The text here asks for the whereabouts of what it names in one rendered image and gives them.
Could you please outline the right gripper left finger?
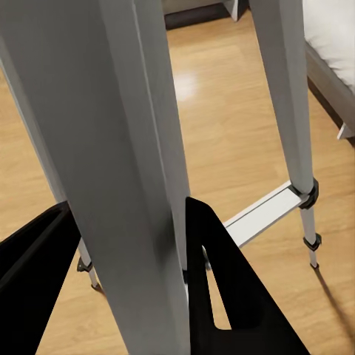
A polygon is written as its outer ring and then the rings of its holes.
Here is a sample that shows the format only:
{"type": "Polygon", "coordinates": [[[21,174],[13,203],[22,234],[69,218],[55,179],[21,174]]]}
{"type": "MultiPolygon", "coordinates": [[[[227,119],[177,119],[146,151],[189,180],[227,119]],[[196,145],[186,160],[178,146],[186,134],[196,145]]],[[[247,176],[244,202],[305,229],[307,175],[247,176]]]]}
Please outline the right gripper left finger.
{"type": "Polygon", "coordinates": [[[36,355],[80,239],[64,201],[0,242],[0,355],[36,355]]]}

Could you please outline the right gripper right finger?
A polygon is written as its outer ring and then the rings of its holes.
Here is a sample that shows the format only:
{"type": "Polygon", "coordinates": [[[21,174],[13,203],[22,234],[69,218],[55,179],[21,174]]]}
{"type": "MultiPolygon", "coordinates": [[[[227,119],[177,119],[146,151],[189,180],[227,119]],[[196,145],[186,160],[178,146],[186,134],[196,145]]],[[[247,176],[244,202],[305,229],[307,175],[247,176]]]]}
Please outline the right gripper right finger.
{"type": "Polygon", "coordinates": [[[185,221],[191,355],[310,355],[213,209],[186,197],[185,221]],[[231,330],[214,325],[203,246],[231,330]]]}

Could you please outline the camera tripod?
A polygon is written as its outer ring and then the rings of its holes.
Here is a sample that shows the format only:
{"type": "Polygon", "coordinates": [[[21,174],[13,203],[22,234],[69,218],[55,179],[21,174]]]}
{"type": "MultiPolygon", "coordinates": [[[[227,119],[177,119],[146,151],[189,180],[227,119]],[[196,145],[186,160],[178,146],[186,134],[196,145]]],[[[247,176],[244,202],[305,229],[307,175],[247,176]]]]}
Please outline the camera tripod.
{"type": "MultiPolygon", "coordinates": [[[[290,180],[223,223],[241,249],[297,207],[319,268],[302,0],[248,0],[290,180]]],[[[0,0],[0,67],[129,355],[191,355],[191,197],[162,0],[0,0]]],[[[207,271],[211,271],[203,246],[207,271]]]]}

